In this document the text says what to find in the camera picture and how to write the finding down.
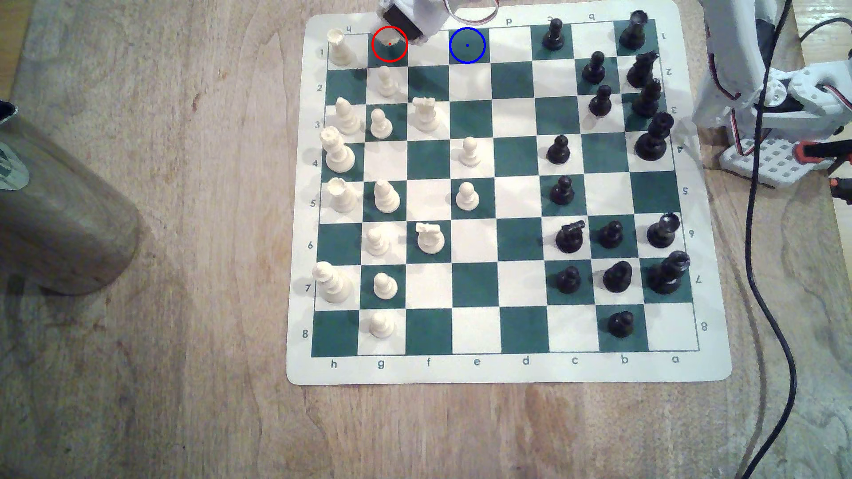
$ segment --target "black pawn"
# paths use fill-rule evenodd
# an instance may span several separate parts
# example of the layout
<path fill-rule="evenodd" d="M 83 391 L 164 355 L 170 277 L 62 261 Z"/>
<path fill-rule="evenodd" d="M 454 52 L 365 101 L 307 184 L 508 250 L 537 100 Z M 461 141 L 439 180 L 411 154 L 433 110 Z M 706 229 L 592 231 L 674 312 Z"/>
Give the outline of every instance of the black pawn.
<path fill-rule="evenodd" d="M 637 10 L 630 14 L 630 24 L 621 32 L 619 43 L 626 49 L 640 49 L 645 44 L 645 24 L 648 23 L 648 14 Z"/>
<path fill-rule="evenodd" d="M 620 245 L 621 240 L 625 238 L 623 229 L 624 227 L 619 220 L 611 221 L 598 232 L 597 242 L 604 248 L 611 250 Z"/>
<path fill-rule="evenodd" d="M 648 132 L 636 140 L 636 154 L 641 159 L 656 161 L 663 158 L 667 148 L 665 139 L 669 137 L 675 119 L 669 113 L 655 113 Z"/>
<path fill-rule="evenodd" d="M 548 50 L 556 51 L 565 45 L 565 38 L 562 36 L 562 20 L 554 18 L 550 21 L 550 29 L 544 34 L 541 40 L 541 46 Z"/>
<path fill-rule="evenodd" d="M 556 184 L 550 189 L 550 201 L 557 205 L 567 205 L 574 199 L 574 188 L 571 186 L 570 176 L 560 176 Z"/>
<path fill-rule="evenodd" d="M 607 76 L 607 69 L 603 67 L 603 61 L 606 59 L 607 57 L 601 51 L 591 54 L 589 63 L 583 67 L 583 80 L 590 84 L 599 84 L 603 81 L 603 78 Z"/>
<path fill-rule="evenodd" d="M 552 164 L 563 164 L 568 161 L 571 156 L 571 151 L 568 150 L 568 138 L 565 135 L 559 135 L 547 149 L 547 159 Z"/>
<path fill-rule="evenodd" d="M 668 248 L 675 241 L 675 232 L 681 220 L 674 213 L 666 213 L 648 228 L 648 243 L 654 248 Z"/>
<path fill-rule="evenodd" d="M 633 313 L 622 311 L 610 316 L 607 330 L 616 338 L 627 338 L 633 333 Z"/>
<path fill-rule="evenodd" d="M 626 261 L 619 261 L 603 272 L 603 285 L 610 292 L 624 292 L 633 279 L 633 267 Z"/>
<path fill-rule="evenodd" d="M 633 101 L 633 113 L 643 118 L 651 118 L 659 108 L 659 93 L 663 86 L 654 78 L 642 87 L 642 93 Z"/>
<path fill-rule="evenodd" d="M 577 252 L 583 245 L 583 228 L 583 220 L 563 225 L 556 234 L 556 247 L 563 253 Z"/>
<path fill-rule="evenodd" d="M 605 117 L 609 110 L 613 108 L 613 103 L 609 100 L 609 96 L 613 93 L 613 89 L 609 85 L 601 85 L 597 87 L 597 95 L 589 102 L 589 111 L 596 117 Z"/>

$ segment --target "chessboard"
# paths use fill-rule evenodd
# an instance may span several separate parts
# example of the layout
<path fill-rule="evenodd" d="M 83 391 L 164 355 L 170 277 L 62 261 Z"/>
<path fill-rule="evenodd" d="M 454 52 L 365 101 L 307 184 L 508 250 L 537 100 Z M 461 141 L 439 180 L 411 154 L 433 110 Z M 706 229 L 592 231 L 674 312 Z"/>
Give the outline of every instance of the chessboard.
<path fill-rule="evenodd" d="M 628 49 L 619 35 L 638 9 L 648 14 L 645 41 Z M 459 14 L 477 18 L 483 11 L 489 13 Z M 551 50 L 542 40 L 554 18 L 563 22 L 564 45 Z M 676 5 L 502 7 L 478 28 L 450 19 L 423 45 L 386 44 L 374 37 L 377 25 L 373 12 L 315 16 L 306 27 L 286 317 L 289 380 L 726 378 L 728 328 Z M 340 51 L 329 41 L 334 29 L 351 54 L 346 65 L 329 59 Z M 582 71 L 596 51 L 605 56 L 605 75 L 590 84 Z M 636 153 L 651 120 L 632 111 L 641 89 L 627 80 L 636 56 L 651 51 L 659 53 L 653 64 L 662 85 L 659 111 L 674 120 L 665 154 L 654 161 Z M 602 84 L 611 89 L 612 108 L 598 118 L 589 104 Z M 351 105 L 345 118 L 338 98 Z M 430 104 L 439 123 L 433 130 L 418 128 L 415 98 L 435 99 Z M 377 109 L 392 126 L 389 135 L 378 135 L 384 138 L 372 128 Z M 320 133 L 332 126 L 351 130 L 352 122 L 360 127 L 340 135 L 354 161 L 336 173 Z M 563 164 L 547 158 L 558 136 L 568 143 Z M 474 167 L 463 163 L 469 137 L 475 139 Z M 562 176 L 573 188 L 566 205 L 551 199 Z M 377 208 L 377 182 L 399 195 L 395 210 Z M 466 182 L 479 197 L 472 210 L 457 204 Z M 345 212 L 332 207 L 341 188 L 348 194 Z M 665 214 L 680 227 L 671 245 L 659 248 L 649 242 L 648 229 Z M 613 221 L 621 223 L 623 239 L 604 247 L 601 231 Z M 563 252 L 557 242 L 565 238 L 557 235 L 578 222 L 582 243 Z M 444 240 L 439 251 L 427 253 L 418 244 L 418 223 L 437 225 Z M 389 242 L 379 256 L 368 251 L 373 229 Z M 679 287 L 660 294 L 651 276 L 676 251 L 686 252 L 691 263 Z M 316 280 L 318 262 L 331 265 L 323 268 L 323 281 L 333 269 L 338 290 L 351 286 L 342 301 L 335 298 L 341 302 L 326 300 L 323 288 L 331 281 Z M 624 291 L 611 292 L 604 274 L 620 262 L 631 266 L 632 280 Z M 574 291 L 565 293 L 560 281 L 568 269 Z M 374 289 L 382 273 L 396 283 L 390 299 Z M 620 320 L 624 312 L 631 331 L 615 334 L 613 317 Z"/>

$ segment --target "wood grain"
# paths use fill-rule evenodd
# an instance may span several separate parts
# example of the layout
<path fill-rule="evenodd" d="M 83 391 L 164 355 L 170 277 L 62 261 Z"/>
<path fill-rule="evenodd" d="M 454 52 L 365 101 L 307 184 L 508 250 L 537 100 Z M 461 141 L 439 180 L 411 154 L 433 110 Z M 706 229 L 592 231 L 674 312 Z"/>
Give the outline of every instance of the wood grain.
<path fill-rule="evenodd" d="M 694 86 L 699 5 L 678 2 Z M 747 181 L 706 180 L 734 371 L 707 384 L 296 387 L 285 311 L 303 28 L 369 0 L 43 0 L 13 98 L 138 206 L 140 253 L 72 299 L 0 303 L 0 476 L 733 477 L 786 366 L 742 259 Z M 779 62 L 801 52 L 791 34 Z M 762 188 L 755 265 L 799 367 L 756 477 L 852 474 L 852 334 L 824 178 Z"/>

